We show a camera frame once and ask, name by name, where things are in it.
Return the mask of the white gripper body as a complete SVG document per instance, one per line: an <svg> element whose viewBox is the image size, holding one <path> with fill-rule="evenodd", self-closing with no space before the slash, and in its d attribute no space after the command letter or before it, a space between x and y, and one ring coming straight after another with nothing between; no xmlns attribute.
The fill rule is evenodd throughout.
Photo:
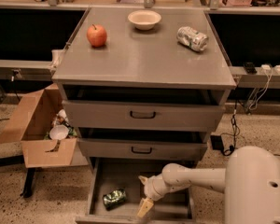
<svg viewBox="0 0 280 224"><path fill-rule="evenodd" d="M148 177L148 181L144 185L144 193L146 197L154 202L162 199L170 192L171 186L164 181L162 175Z"/></svg>

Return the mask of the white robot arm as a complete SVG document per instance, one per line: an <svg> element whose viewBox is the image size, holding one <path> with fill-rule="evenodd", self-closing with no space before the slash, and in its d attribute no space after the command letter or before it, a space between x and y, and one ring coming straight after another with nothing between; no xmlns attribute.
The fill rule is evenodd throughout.
<svg viewBox="0 0 280 224"><path fill-rule="evenodd" d="M197 186L224 194L225 224L280 224L280 160L260 147L241 147L224 168L192 169L165 165L159 175L140 178L144 217L166 194Z"/></svg>

